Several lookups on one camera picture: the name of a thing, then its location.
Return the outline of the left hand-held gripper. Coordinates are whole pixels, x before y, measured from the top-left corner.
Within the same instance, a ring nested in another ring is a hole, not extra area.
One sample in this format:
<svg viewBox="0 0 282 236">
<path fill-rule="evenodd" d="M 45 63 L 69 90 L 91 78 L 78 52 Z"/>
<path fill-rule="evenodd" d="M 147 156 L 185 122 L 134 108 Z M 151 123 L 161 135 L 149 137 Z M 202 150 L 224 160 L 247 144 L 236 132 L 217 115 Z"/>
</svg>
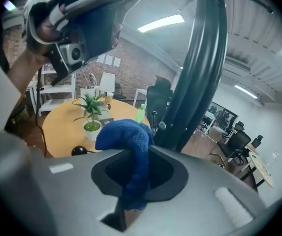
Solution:
<svg viewBox="0 0 282 236">
<path fill-rule="evenodd" d="M 22 39 L 37 55 L 49 59 L 57 78 L 56 85 L 68 75 L 114 48 L 114 27 L 123 23 L 126 13 L 140 0 L 27 0 L 24 6 Z M 50 15 L 62 33 L 59 40 L 44 42 L 37 27 Z"/>
</svg>

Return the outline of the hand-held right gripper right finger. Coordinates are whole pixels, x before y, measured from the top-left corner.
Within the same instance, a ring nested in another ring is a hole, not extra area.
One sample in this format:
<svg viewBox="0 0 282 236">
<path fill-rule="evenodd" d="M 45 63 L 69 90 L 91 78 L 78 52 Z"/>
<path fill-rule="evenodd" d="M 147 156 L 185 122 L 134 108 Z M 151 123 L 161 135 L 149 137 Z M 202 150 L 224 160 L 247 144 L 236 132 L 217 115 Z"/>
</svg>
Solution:
<svg viewBox="0 0 282 236">
<path fill-rule="evenodd" d="M 172 199 L 148 203 L 128 236 L 255 236 L 266 206 L 247 184 L 207 160 L 152 146 L 183 165 L 188 180 Z"/>
</svg>

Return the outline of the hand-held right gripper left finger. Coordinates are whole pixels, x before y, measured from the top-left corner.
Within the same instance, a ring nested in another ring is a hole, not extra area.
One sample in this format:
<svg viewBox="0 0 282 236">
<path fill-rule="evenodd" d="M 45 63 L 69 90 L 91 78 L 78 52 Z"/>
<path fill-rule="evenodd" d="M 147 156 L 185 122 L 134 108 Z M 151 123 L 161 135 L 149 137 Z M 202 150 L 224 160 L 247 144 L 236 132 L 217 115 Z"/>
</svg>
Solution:
<svg viewBox="0 0 282 236">
<path fill-rule="evenodd" d="M 92 177 L 116 154 L 45 158 L 0 131 L 0 202 L 32 236 L 125 236 L 118 197 L 103 194 Z"/>
</svg>

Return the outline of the blue cloth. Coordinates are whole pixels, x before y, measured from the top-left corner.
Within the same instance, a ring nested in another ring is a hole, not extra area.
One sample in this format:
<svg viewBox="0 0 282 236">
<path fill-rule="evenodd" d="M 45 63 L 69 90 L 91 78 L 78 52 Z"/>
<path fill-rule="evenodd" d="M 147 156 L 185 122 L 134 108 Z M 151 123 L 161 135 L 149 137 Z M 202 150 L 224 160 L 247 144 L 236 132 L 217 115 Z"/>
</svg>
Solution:
<svg viewBox="0 0 282 236">
<path fill-rule="evenodd" d="M 153 145 L 153 132 L 143 123 L 132 119 L 112 121 L 99 132 L 96 150 L 128 149 L 132 151 L 131 174 L 124 183 L 124 210 L 143 210 L 145 191 L 149 189 L 149 145 Z"/>
</svg>

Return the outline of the black coat rack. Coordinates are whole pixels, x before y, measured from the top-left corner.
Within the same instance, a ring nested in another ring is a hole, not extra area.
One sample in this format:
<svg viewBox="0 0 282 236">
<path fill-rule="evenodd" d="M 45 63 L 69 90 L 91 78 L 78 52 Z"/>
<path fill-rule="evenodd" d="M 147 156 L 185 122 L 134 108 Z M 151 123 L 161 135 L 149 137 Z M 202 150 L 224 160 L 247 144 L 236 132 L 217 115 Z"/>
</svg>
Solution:
<svg viewBox="0 0 282 236">
<path fill-rule="evenodd" d="M 184 70 L 163 121 L 155 135 L 164 148 L 180 150 L 213 98 L 222 73 L 227 46 L 225 0 L 197 0 Z"/>
</svg>

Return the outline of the person's left forearm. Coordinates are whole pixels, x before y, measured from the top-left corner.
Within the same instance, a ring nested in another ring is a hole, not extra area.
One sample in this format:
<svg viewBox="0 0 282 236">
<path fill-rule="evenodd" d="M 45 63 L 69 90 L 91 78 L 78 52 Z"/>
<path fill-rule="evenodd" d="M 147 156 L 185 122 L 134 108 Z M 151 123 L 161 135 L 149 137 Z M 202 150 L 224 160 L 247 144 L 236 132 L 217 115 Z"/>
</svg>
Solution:
<svg viewBox="0 0 282 236">
<path fill-rule="evenodd" d="M 7 76 L 16 89 L 23 94 L 36 72 L 48 62 L 47 57 L 34 54 L 25 48 L 11 66 Z"/>
</svg>

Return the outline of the person's left hand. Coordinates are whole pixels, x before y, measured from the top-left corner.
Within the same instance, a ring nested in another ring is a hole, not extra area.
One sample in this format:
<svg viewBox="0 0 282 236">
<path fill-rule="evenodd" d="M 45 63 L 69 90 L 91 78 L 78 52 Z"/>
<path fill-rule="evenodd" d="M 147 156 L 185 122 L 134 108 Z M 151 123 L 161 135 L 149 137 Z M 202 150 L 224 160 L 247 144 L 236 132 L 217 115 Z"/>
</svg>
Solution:
<svg viewBox="0 0 282 236">
<path fill-rule="evenodd" d="M 44 42 L 54 42 L 62 36 L 62 33 L 57 31 L 51 23 L 50 15 L 37 27 L 36 34 Z"/>
</svg>

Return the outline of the black cantilever chair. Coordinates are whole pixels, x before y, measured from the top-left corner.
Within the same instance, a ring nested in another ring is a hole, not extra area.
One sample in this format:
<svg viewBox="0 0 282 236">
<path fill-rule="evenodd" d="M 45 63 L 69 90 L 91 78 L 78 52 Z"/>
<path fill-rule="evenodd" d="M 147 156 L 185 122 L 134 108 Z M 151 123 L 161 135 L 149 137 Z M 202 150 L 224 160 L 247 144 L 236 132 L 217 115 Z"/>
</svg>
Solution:
<svg viewBox="0 0 282 236">
<path fill-rule="evenodd" d="M 238 166 L 244 164 L 243 153 L 246 148 L 246 145 L 251 141 L 251 138 L 244 132 L 239 131 L 237 133 L 233 133 L 231 137 L 222 135 L 222 139 L 219 142 L 216 142 L 219 149 L 222 151 L 226 159 L 224 160 L 221 155 L 217 153 L 213 153 L 214 147 L 210 155 L 217 156 L 220 158 L 221 163 L 219 166 L 222 168 L 226 168 L 226 164 L 228 163 L 229 158 L 233 160 L 239 160 Z"/>
</svg>

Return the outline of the white shade table lamp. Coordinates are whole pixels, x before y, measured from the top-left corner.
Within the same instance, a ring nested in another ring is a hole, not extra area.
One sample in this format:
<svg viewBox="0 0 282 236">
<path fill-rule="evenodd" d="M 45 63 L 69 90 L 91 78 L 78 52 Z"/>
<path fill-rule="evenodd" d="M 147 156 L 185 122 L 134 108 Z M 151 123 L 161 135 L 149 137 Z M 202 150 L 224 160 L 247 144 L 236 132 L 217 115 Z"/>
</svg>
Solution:
<svg viewBox="0 0 282 236">
<path fill-rule="evenodd" d="M 99 90 L 105 93 L 107 97 L 112 98 L 115 91 L 115 74 L 103 72 L 99 83 Z"/>
</svg>

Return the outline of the light wood oval table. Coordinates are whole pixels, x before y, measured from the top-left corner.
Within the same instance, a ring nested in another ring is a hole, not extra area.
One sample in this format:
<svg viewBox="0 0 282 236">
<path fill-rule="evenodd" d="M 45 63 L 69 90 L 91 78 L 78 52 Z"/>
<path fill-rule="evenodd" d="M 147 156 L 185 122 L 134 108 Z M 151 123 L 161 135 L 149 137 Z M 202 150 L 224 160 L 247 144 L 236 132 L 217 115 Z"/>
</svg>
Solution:
<svg viewBox="0 0 282 236">
<path fill-rule="evenodd" d="M 266 165 L 263 163 L 263 161 L 261 160 L 261 158 L 259 157 L 259 155 L 256 152 L 250 151 L 249 152 L 249 158 L 250 158 L 250 162 L 248 162 L 242 169 L 241 172 L 246 169 L 250 163 L 252 162 L 254 167 L 251 168 L 243 177 L 240 178 L 241 181 L 244 181 L 245 179 L 247 179 L 250 175 L 253 174 L 253 172 L 255 172 L 256 170 L 259 171 L 259 173 L 262 176 L 262 180 L 259 183 L 256 183 L 254 185 L 254 188 L 257 190 L 257 188 L 263 184 L 264 182 L 267 183 L 268 186 L 270 186 L 271 188 L 274 187 L 274 180 L 271 176 L 271 174 L 268 172 L 268 169 L 266 167 Z"/>
</svg>

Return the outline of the round wooden table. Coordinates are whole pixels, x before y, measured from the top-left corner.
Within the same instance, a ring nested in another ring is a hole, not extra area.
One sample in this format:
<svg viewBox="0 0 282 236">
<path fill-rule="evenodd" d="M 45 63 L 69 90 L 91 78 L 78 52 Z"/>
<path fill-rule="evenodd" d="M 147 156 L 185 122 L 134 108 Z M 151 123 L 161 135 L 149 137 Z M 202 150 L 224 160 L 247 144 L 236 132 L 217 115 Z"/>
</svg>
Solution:
<svg viewBox="0 0 282 236">
<path fill-rule="evenodd" d="M 74 106 L 71 102 L 62 104 L 53 110 L 43 123 L 44 139 L 47 149 L 54 158 L 68 157 L 77 147 L 84 147 L 87 151 L 98 152 L 95 142 L 87 139 L 83 130 L 84 119 L 73 121 L 83 115 L 84 110 Z M 136 121 L 137 109 L 121 101 L 113 100 L 111 114 L 114 121 L 132 119 Z"/>
</svg>

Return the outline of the black folding chair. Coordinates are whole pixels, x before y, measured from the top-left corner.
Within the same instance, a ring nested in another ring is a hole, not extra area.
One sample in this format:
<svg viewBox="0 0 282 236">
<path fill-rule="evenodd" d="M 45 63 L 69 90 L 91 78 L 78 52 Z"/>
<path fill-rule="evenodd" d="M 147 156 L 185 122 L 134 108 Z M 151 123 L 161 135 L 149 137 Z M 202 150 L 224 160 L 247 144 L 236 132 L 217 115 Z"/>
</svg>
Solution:
<svg viewBox="0 0 282 236">
<path fill-rule="evenodd" d="M 115 83 L 115 91 L 114 91 L 113 98 L 120 100 L 120 101 L 126 99 L 126 96 L 123 95 L 122 87 L 119 83 Z"/>
</svg>

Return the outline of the white desk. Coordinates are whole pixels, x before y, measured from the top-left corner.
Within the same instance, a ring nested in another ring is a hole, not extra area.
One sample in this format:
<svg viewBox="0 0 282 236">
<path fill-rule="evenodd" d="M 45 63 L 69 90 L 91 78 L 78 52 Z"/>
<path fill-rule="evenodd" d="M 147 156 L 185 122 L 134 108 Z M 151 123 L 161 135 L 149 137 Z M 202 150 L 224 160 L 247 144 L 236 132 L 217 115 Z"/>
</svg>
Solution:
<svg viewBox="0 0 282 236">
<path fill-rule="evenodd" d="M 135 107 L 135 105 L 136 105 L 138 94 L 142 94 L 142 95 L 146 96 L 147 95 L 147 90 L 146 89 L 141 89 L 141 88 L 137 88 L 136 89 L 134 100 L 133 100 L 133 107 Z"/>
<path fill-rule="evenodd" d="M 201 130 L 204 132 L 204 134 L 208 134 L 210 128 L 214 124 L 214 121 L 216 120 L 215 115 L 209 111 L 207 111 L 202 119 L 202 126 Z"/>
</svg>

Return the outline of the dark glass window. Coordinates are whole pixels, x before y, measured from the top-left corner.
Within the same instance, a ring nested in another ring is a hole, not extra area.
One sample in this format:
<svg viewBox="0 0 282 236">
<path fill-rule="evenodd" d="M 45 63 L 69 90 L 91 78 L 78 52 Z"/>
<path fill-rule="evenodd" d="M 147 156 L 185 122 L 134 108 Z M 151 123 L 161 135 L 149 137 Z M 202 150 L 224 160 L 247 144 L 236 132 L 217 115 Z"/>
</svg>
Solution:
<svg viewBox="0 0 282 236">
<path fill-rule="evenodd" d="M 208 111 L 215 116 L 215 121 L 212 126 L 218 127 L 225 132 L 230 132 L 238 116 L 227 108 L 211 102 Z"/>
</svg>

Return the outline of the white metal shelving unit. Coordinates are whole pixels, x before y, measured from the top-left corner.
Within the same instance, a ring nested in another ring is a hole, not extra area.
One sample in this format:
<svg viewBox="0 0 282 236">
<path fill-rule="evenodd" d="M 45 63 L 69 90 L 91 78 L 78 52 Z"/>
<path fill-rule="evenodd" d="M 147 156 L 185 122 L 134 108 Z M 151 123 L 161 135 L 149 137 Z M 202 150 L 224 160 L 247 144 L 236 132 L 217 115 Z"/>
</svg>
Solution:
<svg viewBox="0 0 282 236">
<path fill-rule="evenodd" d="M 27 87 L 27 91 L 30 93 L 31 103 L 34 112 L 37 112 L 37 74 L 33 77 L 32 81 Z M 40 77 L 40 90 L 39 90 L 39 110 L 38 115 L 41 117 L 43 112 L 50 112 L 61 104 L 75 99 L 76 94 L 76 75 L 72 74 L 68 77 L 68 80 L 59 82 L 55 86 L 51 85 L 51 82 L 46 81 L 47 76 L 54 76 L 57 78 L 57 73 L 53 69 L 51 64 L 45 64 L 42 67 Z"/>
</svg>

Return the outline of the green potted plant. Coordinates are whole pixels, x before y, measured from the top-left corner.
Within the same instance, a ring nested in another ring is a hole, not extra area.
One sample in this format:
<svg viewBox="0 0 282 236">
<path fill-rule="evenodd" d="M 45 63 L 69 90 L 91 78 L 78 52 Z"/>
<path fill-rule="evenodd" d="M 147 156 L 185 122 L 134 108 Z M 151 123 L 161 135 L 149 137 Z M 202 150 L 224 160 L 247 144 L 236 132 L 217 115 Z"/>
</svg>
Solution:
<svg viewBox="0 0 282 236">
<path fill-rule="evenodd" d="M 98 115 L 101 115 L 102 112 L 108 112 L 106 109 L 103 109 L 103 102 L 100 101 L 102 96 L 99 95 L 97 99 L 90 98 L 86 96 L 85 104 L 71 102 L 74 106 L 79 106 L 84 109 L 83 115 L 75 118 L 73 121 L 84 119 L 83 130 L 86 134 L 86 137 L 91 142 L 95 142 L 99 132 L 102 129 L 102 124 L 98 121 Z"/>
</svg>

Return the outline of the grey metal box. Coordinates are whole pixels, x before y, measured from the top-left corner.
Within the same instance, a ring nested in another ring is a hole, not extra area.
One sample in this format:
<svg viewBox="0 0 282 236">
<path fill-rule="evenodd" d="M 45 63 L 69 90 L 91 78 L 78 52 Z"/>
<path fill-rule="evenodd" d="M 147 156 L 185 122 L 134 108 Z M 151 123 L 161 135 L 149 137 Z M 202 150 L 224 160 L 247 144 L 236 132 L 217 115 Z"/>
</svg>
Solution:
<svg viewBox="0 0 282 236">
<path fill-rule="evenodd" d="M 101 115 L 98 115 L 98 121 L 102 125 L 106 125 L 109 122 L 112 122 L 113 120 L 114 120 L 114 118 L 109 112 L 102 112 Z"/>
</svg>

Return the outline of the green plastic bottle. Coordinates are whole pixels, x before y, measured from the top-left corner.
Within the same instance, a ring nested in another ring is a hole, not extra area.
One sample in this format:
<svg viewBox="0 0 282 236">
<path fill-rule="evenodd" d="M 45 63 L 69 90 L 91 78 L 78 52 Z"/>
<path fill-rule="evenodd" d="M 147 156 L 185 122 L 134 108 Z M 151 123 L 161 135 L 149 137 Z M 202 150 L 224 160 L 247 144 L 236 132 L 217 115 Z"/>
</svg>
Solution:
<svg viewBox="0 0 282 236">
<path fill-rule="evenodd" d="M 136 116 L 136 122 L 137 123 L 142 123 L 143 118 L 145 116 L 145 104 L 141 104 L 141 106 L 137 110 L 137 116 Z"/>
</svg>

